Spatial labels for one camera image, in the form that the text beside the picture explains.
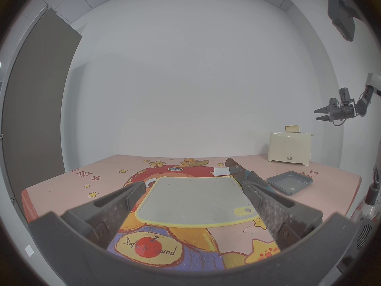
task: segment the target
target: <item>white wall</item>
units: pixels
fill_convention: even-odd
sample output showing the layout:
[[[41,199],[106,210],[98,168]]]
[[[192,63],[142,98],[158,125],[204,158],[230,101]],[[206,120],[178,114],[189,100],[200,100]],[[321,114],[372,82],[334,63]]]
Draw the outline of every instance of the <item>white wall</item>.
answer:
[[[319,36],[311,26],[311,23],[295,4],[289,8],[287,14],[298,29],[307,47],[319,83],[321,98],[325,100],[323,106],[326,106],[330,98],[339,98],[339,84],[331,60]],[[339,168],[343,150],[344,127],[332,126],[330,122],[316,122],[319,122],[319,125],[323,127],[324,143],[321,145],[321,163]]]
[[[263,0],[111,0],[86,24],[61,119],[67,170],[113,154],[266,153],[299,124],[320,162],[323,103],[308,50]]]
[[[381,53],[367,26],[355,19],[354,40],[348,42],[332,25],[327,15],[328,0],[291,1],[320,37],[335,70],[339,88],[349,88],[351,97],[357,101],[364,91],[368,72],[381,74]],[[343,125],[340,168],[359,174],[363,179],[355,204],[364,197],[372,182],[377,145],[381,138],[380,112],[380,98],[374,96],[365,117],[356,117]]]

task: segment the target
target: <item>gray tray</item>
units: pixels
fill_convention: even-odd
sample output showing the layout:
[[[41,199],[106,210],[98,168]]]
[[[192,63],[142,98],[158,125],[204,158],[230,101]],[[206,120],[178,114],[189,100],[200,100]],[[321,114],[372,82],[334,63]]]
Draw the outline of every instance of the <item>gray tray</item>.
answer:
[[[292,196],[311,184],[313,179],[297,172],[289,171],[267,178],[267,182],[287,196]]]

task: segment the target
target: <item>red apple print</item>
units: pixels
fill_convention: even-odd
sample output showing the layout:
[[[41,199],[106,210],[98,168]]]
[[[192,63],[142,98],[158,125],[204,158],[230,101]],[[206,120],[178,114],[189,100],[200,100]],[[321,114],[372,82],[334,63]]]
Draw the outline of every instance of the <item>red apple print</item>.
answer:
[[[142,237],[138,240],[135,245],[136,254],[146,258],[158,256],[163,247],[160,242],[156,240],[157,238],[159,237]]]

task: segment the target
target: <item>cartoon print tablecloth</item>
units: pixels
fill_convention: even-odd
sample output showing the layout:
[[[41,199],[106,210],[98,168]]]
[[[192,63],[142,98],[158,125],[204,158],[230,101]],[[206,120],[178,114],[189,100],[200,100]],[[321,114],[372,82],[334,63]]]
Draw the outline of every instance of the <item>cartoon print tablecloth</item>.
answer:
[[[149,225],[135,217],[138,205],[158,178],[214,177],[214,167],[223,167],[226,158],[115,155],[27,188],[22,193],[22,202],[30,222],[48,211],[62,215],[89,199],[144,181],[146,193],[107,248],[110,253],[167,270],[211,271],[239,267],[279,253],[260,218],[238,225],[191,229]],[[263,155],[234,159],[265,179],[288,170],[313,177],[314,182],[293,198],[321,209],[325,214],[323,219],[336,211],[345,214],[361,181],[358,175],[314,162],[304,167],[268,162]]]

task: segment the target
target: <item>toaster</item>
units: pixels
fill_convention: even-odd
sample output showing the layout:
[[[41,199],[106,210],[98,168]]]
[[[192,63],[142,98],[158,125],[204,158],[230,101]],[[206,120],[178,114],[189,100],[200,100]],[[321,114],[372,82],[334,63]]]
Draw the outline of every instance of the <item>toaster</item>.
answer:
[[[304,132],[270,133],[267,161],[282,161],[309,165],[311,159],[311,135]]]

